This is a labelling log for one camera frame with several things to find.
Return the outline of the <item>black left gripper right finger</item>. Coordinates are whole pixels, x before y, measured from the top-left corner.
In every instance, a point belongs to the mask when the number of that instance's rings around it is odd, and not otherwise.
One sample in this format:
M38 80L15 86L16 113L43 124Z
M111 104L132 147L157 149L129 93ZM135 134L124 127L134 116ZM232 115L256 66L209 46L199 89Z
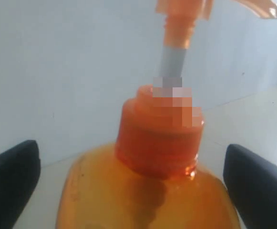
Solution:
M248 229L277 229L277 166L247 148L226 149L224 183Z

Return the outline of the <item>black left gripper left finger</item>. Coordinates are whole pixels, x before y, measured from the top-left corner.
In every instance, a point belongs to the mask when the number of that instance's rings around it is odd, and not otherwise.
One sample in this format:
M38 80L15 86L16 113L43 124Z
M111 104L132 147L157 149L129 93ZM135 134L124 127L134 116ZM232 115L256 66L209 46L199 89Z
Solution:
M35 140L26 140L0 154L0 229L11 229L40 178L41 160Z

